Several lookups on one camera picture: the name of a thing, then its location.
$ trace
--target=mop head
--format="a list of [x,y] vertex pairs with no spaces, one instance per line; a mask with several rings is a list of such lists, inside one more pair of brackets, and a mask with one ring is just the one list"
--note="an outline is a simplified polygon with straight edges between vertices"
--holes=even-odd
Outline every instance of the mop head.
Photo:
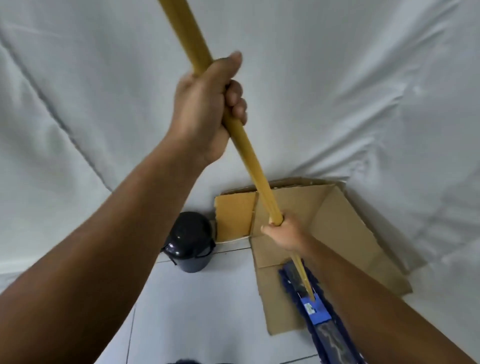
[[325,299],[318,280],[305,268],[315,293],[315,302],[308,297],[292,261],[278,272],[283,286],[307,323],[308,331],[323,364],[365,364],[333,306]]

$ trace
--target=yellow mop handle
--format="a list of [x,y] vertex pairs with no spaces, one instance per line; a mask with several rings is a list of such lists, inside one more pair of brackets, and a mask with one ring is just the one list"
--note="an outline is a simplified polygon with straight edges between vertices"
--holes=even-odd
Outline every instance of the yellow mop handle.
[[[196,75],[201,75],[213,63],[213,58],[205,43],[202,32],[193,17],[192,11],[186,0],[158,0],[167,15],[170,24],[172,25],[177,37],[180,40],[187,57],[193,66],[193,72]],[[257,156],[253,151],[250,140],[243,128],[240,120],[234,118],[229,108],[225,107],[223,113],[223,124],[230,133],[233,144],[238,150],[247,171],[252,177],[253,183],[257,187],[260,194],[260,199],[265,206],[265,209],[270,214],[270,219],[275,225],[281,225],[283,216],[278,208],[278,204],[273,196],[270,185],[265,177],[262,167],[258,162]],[[305,268],[301,262],[301,258],[291,253],[291,258],[295,267],[297,268],[303,284],[307,289],[310,299],[315,300],[313,296],[312,287],[308,281]]]

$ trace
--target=trash can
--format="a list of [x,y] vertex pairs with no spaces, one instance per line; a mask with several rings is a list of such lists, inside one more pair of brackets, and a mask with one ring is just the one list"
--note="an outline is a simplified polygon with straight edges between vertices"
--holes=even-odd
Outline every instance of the trash can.
[[208,219],[198,212],[182,212],[173,224],[163,251],[181,270],[195,273],[212,259],[214,248]]

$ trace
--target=bucket lid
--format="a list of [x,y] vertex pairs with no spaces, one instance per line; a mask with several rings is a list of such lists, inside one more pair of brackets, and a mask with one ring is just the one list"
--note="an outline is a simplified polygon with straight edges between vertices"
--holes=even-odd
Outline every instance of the bucket lid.
[[176,259],[195,258],[210,246],[212,227],[198,212],[182,212],[173,224],[163,250]]

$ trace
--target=person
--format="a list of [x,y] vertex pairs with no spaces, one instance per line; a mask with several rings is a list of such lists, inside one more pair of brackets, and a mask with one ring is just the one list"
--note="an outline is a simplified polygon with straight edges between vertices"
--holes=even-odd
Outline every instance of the person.
[[[224,106],[247,121],[241,85],[232,80],[241,61],[234,52],[199,77],[184,76],[164,139],[87,221],[0,296],[0,363],[84,364],[101,354],[137,300],[196,179],[225,151]],[[305,259],[370,364],[473,363],[293,216],[263,230]]]

